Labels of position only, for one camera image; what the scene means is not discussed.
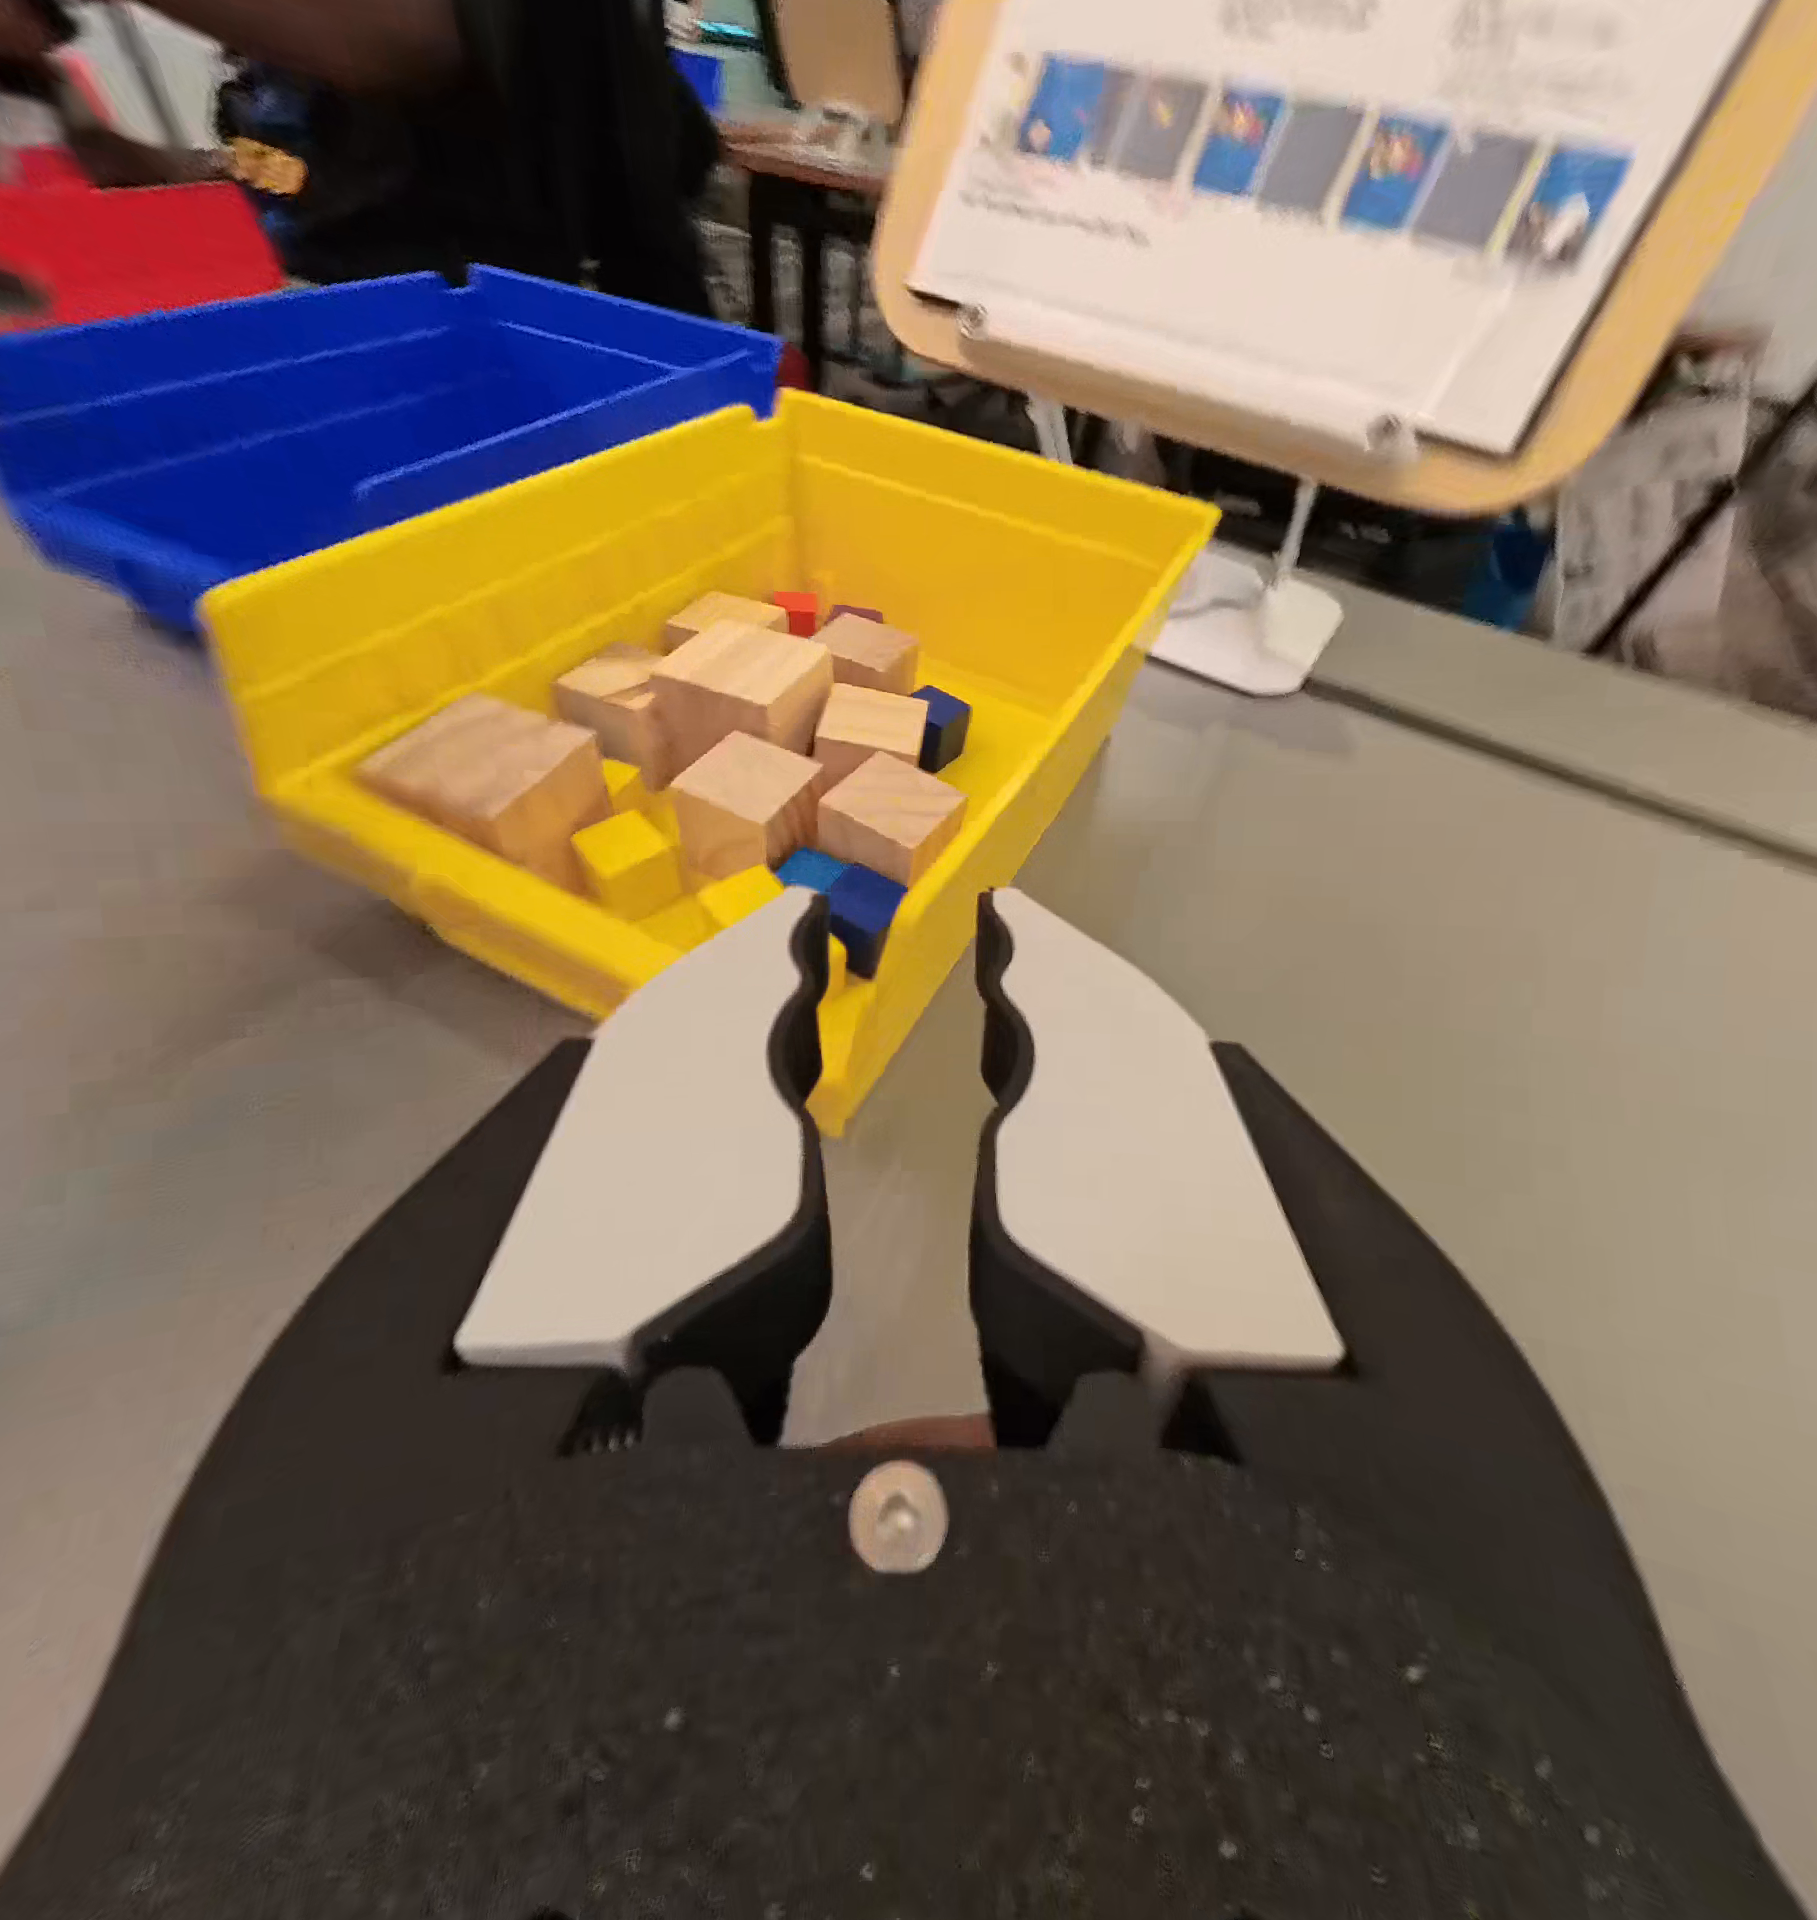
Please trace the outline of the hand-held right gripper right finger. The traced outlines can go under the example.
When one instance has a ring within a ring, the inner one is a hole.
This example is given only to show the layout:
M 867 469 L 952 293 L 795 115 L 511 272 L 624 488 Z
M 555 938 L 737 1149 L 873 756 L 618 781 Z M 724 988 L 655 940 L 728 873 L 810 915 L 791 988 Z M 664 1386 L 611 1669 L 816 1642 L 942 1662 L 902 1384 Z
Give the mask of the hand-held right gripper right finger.
M 980 898 L 990 1110 L 971 1321 L 1001 1449 L 1118 1394 L 1153 1445 L 1227 1449 L 1222 1382 L 1327 1386 L 1348 1344 L 1222 1057 L 1183 1001 L 1013 886 Z

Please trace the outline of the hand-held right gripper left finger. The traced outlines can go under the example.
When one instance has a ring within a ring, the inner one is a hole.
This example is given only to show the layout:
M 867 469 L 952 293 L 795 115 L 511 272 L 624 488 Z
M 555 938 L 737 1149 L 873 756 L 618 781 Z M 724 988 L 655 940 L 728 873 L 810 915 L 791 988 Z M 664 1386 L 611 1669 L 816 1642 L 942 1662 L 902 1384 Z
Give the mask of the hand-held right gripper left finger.
M 452 1334 L 463 1367 L 636 1401 L 708 1369 L 781 1441 L 833 1283 L 808 1112 L 827 961 L 825 898 L 779 888 L 601 1024 Z

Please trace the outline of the wooden office desk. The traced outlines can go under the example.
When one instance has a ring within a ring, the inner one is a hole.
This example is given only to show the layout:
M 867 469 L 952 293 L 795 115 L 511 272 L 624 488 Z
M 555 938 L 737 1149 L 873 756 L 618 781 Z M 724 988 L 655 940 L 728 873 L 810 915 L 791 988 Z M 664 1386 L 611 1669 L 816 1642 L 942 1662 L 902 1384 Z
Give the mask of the wooden office desk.
M 777 235 L 787 232 L 798 251 L 800 335 L 785 352 L 785 381 L 825 392 L 829 369 L 848 364 L 829 352 L 827 251 L 848 253 L 850 352 L 862 352 L 871 299 L 871 247 L 888 193 L 885 161 L 833 159 L 825 147 L 800 136 L 800 117 L 760 121 L 722 119 L 722 153 L 743 176 L 747 214 L 749 327 L 777 333 Z

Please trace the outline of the yellow plastic bin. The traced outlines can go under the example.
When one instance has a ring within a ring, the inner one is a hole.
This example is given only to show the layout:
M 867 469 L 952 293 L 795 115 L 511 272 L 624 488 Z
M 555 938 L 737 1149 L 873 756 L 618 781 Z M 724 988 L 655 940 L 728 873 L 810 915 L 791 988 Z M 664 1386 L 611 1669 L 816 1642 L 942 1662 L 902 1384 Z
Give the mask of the yellow plastic bin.
M 871 980 L 831 988 L 810 1112 L 873 1093 L 1114 731 L 1214 513 L 818 396 L 743 404 L 260 567 L 201 632 L 262 802 L 295 852 L 574 1013 L 691 951 L 697 915 L 628 923 L 379 800 L 356 764 L 471 693 L 542 706 L 609 643 L 657 641 L 708 588 L 856 593 L 898 613 L 971 710 L 959 844 L 917 881 Z

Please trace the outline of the blue plastic bin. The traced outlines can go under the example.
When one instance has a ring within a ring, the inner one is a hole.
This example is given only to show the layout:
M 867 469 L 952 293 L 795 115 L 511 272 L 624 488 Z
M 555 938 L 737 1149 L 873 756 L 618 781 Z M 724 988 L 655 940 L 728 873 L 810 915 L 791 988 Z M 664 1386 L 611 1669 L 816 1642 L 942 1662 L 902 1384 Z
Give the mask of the blue plastic bin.
M 735 404 L 783 341 L 471 268 L 0 335 L 0 500 L 193 634 L 230 582 Z

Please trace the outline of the small wooden board stand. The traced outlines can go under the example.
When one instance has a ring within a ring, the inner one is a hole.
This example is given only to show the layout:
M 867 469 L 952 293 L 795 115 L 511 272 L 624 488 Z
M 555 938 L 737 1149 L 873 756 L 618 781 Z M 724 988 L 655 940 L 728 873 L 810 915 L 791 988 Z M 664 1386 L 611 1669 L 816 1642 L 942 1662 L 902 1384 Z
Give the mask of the small wooden board stand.
M 785 96 L 894 134 L 911 84 L 896 2 L 772 2 Z

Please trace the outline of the wooden sign board on stand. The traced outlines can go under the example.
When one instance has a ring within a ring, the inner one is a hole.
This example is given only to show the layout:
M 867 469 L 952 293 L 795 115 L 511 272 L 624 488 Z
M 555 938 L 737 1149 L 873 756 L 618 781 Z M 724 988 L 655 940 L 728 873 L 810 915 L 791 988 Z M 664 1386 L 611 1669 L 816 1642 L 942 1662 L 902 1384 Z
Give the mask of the wooden sign board on stand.
M 1296 482 L 1151 660 L 1304 687 L 1319 492 L 1495 515 L 1616 431 L 1817 98 L 1817 2 L 942 4 L 875 235 L 917 358 Z

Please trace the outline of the pile of wooden cubes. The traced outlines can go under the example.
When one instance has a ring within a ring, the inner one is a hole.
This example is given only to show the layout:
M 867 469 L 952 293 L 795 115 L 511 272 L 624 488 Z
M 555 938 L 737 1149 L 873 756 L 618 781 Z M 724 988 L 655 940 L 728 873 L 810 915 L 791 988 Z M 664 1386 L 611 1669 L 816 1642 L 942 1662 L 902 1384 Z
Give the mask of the pile of wooden cubes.
M 471 693 L 366 756 L 381 802 L 687 953 L 777 890 L 831 907 L 875 976 L 913 881 L 957 838 L 944 777 L 971 708 L 921 685 L 875 611 L 705 593 L 659 647 L 611 645 L 551 708 Z

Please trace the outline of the red object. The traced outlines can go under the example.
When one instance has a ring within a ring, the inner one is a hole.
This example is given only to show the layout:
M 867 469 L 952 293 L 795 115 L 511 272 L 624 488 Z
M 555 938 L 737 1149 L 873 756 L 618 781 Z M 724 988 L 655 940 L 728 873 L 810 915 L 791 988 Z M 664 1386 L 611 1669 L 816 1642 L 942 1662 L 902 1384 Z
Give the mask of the red object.
M 0 333 L 180 310 L 283 287 L 228 182 L 98 188 L 61 149 L 0 172 Z

